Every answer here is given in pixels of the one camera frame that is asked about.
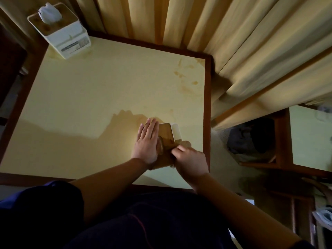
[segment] curtain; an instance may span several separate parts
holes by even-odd
[[[215,129],[332,92],[332,0],[0,0],[0,21],[34,42],[26,16],[46,1],[91,30],[211,54]]]

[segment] tissue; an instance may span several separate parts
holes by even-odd
[[[38,13],[42,21],[48,25],[62,19],[61,13],[50,3],[46,3],[46,6],[41,7]]]

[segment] hand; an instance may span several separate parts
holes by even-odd
[[[132,151],[131,158],[139,158],[146,164],[154,163],[157,160],[157,140],[159,122],[156,119],[147,119],[145,125],[139,126],[137,140]]]
[[[209,174],[204,153],[179,145],[172,150],[172,154],[176,157],[174,165],[177,171],[193,189],[199,178]]]

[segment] dark clothing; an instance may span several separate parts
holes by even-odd
[[[80,190],[62,181],[0,201],[1,248],[236,248],[222,216],[192,193],[119,198],[90,227],[83,206]]]

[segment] white tissue box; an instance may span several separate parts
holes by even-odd
[[[89,35],[77,16],[63,3],[57,3],[54,7],[62,15],[58,22],[45,24],[38,13],[28,16],[27,19],[65,59],[91,46]]]

